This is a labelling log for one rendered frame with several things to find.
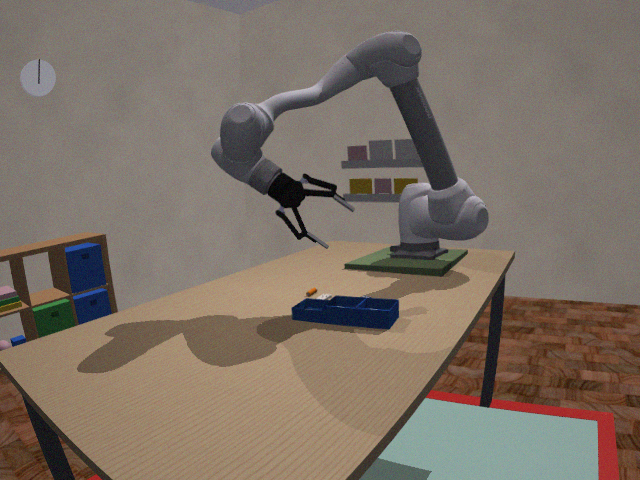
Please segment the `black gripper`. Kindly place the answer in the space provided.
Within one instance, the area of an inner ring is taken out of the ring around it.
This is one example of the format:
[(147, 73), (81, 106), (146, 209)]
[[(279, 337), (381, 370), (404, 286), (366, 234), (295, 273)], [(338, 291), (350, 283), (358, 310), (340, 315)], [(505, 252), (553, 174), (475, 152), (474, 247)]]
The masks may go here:
[[(310, 183), (319, 187), (323, 187), (329, 189), (331, 191), (323, 191), (323, 190), (310, 190), (304, 189), (302, 183)], [(334, 191), (333, 191), (334, 190)], [(297, 210), (297, 207), (300, 206), (301, 202), (305, 199), (305, 196), (318, 196), (318, 197), (333, 197), (335, 201), (346, 207), (351, 212), (354, 212), (355, 208), (345, 202), (345, 199), (339, 196), (336, 193), (337, 186), (335, 184), (331, 184), (325, 181), (321, 181), (315, 178), (311, 178), (307, 174), (303, 174), (303, 177), (300, 181), (296, 181), (286, 175), (285, 173), (279, 174), (275, 180), (272, 182), (271, 186), (268, 189), (268, 195), (280, 203), (280, 208), (276, 211), (276, 215), (284, 220), (293, 234), (296, 236), (298, 240), (303, 237), (307, 237), (313, 242), (321, 243), (323, 247), (326, 249), (329, 247), (326, 243), (321, 241), (319, 238), (311, 234), (309, 231), (307, 232), (303, 221), (300, 217), (300, 214)], [(284, 208), (292, 208), (294, 215), (297, 219), (297, 222), (300, 226), (301, 233), (299, 233), (290, 220), (285, 215)]]

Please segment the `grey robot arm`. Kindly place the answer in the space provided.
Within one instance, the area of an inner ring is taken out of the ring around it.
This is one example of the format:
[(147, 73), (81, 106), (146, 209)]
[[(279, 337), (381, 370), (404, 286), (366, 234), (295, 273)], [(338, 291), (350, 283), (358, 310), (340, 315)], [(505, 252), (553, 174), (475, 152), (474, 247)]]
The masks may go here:
[(417, 78), (421, 55), (419, 41), (408, 32), (390, 31), (371, 37), (341, 57), (310, 88), (280, 93), (260, 104), (231, 106), (222, 118), (220, 137), (212, 146), (211, 156), (230, 176), (266, 195), (282, 173), (260, 149), (274, 130), (275, 119), (288, 110), (318, 105), (376, 76), (391, 87), (430, 182), (409, 184), (403, 189), (399, 201), (400, 244), (390, 246), (394, 252), (390, 258), (434, 260), (448, 253), (447, 248), (440, 247), (439, 238), (475, 238), (486, 229), (489, 214), (484, 202), (456, 175)]

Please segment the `blue three-compartment bin rack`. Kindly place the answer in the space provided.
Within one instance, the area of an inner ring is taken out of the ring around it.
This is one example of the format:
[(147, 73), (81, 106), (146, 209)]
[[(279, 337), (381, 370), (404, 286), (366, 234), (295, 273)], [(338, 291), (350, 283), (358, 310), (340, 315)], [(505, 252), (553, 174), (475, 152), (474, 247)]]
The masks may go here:
[(292, 320), (323, 324), (390, 329), (398, 318), (397, 299), (349, 296), (334, 296), (330, 300), (306, 298), (292, 307)]

